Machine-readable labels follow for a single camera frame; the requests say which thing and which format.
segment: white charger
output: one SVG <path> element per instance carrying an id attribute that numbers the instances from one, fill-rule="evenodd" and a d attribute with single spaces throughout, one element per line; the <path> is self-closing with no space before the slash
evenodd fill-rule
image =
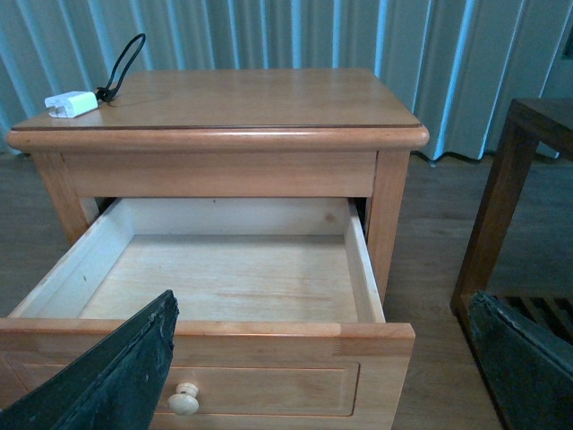
<path id="1" fill-rule="evenodd" d="M 44 100 L 48 114 L 54 118 L 75 118 L 98 108 L 91 91 L 70 91 Z"/>

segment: black object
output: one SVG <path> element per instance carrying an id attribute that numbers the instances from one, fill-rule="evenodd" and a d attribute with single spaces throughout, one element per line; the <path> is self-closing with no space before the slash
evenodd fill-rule
<path id="1" fill-rule="evenodd" d="M 178 314 L 168 290 L 0 413 L 0 429 L 149 428 L 171 366 Z"/>
<path id="2" fill-rule="evenodd" d="M 469 318 L 476 355 L 510 428 L 573 429 L 573 346 L 483 292 Z"/>
<path id="3" fill-rule="evenodd" d="M 117 85 L 115 86 L 115 88 L 110 89 L 109 87 L 111 87 L 111 84 L 113 83 L 114 78 L 115 78 L 115 71 L 117 70 L 117 66 L 119 66 L 122 59 L 124 58 L 124 55 L 127 53 L 129 48 L 133 45 L 133 43 L 135 43 L 135 41 L 137 39 L 141 39 L 140 45 L 137 47 L 137 49 L 135 49 L 135 52 L 133 53 L 132 57 L 129 59 L 129 61 L 125 65 L 124 70 L 122 71 L 122 74 L 119 76 L 119 81 L 117 82 Z M 119 87 L 122 86 L 122 82 L 124 81 L 124 77 L 125 77 L 125 74 L 127 73 L 127 70 L 132 65 L 133 60 L 135 60 L 135 57 L 140 53 L 144 44 L 145 44 L 145 33 L 138 34 L 137 36 L 135 36 L 133 39 L 131 39 L 128 42 L 128 44 L 124 48 L 124 51 L 121 53 L 121 55 L 119 56 L 119 58 L 117 58 L 117 61 L 115 62 L 114 68 L 111 71 L 111 76 L 109 76 L 109 81 L 107 81 L 107 85 L 105 87 L 98 87 L 98 90 L 96 91 L 96 99 L 99 99 L 99 100 L 105 101 L 105 102 L 110 102 L 111 100 L 114 99 L 115 95 L 119 91 Z"/>

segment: black cable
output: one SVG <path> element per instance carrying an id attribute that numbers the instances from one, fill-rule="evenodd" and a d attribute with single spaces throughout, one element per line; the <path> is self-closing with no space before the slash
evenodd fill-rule
<path id="1" fill-rule="evenodd" d="M 137 39 L 141 39 L 140 45 L 137 47 L 137 49 L 133 53 L 132 57 L 130 58 L 130 60 L 125 65 L 124 70 L 122 71 L 122 74 L 119 77 L 119 81 L 117 82 L 117 85 L 115 86 L 115 88 L 110 89 L 109 87 L 111 87 L 111 84 L 114 81 L 114 76 L 115 76 L 115 71 L 117 70 L 117 66 L 119 66 L 119 63 L 124 59 L 124 55 L 127 53 L 129 48 L 133 45 L 133 43 Z M 107 82 L 106 87 L 98 87 L 98 90 L 96 91 L 96 99 L 99 99 L 99 100 L 105 101 L 105 102 L 109 102 L 109 101 L 114 99 L 115 95 L 119 91 L 119 87 L 122 86 L 122 82 L 124 81 L 124 77 L 125 77 L 125 74 L 127 73 L 127 70 L 129 69 L 130 65 L 132 65 L 133 60 L 135 60 L 135 57 L 140 53 L 141 49 L 143 48 L 144 43 L 145 43 L 145 33 L 140 33 L 129 41 L 129 43 L 124 48 L 124 52 L 122 52 L 122 54 L 119 56 L 119 58 L 117 58 L 117 61 L 115 62 L 113 70 L 111 71 L 111 76 L 109 77 L 109 81 Z"/>

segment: nightstand leg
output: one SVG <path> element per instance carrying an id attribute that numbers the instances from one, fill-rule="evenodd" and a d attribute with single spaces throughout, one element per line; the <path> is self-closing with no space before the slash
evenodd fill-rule
<path id="1" fill-rule="evenodd" d="M 61 153 L 38 152 L 32 157 L 62 222 L 65 235 L 73 245 L 98 216 L 98 206 L 93 198 L 78 197 Z"/>
<path id="2" fill-rule="evenodd" d="M 409 150 L 378 152 L 374 190 L 368 217 L 368 252 L 382 303 L 398 227 L 402 194 L 410 159 Z"/>

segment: wooden slats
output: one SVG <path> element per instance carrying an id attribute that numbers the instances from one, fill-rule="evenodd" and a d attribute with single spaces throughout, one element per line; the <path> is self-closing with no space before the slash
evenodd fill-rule
<path id="1" fill-rule="evenodd" d="M 573 345 L 572 297 L 498 297 L 520 314 Z"/>

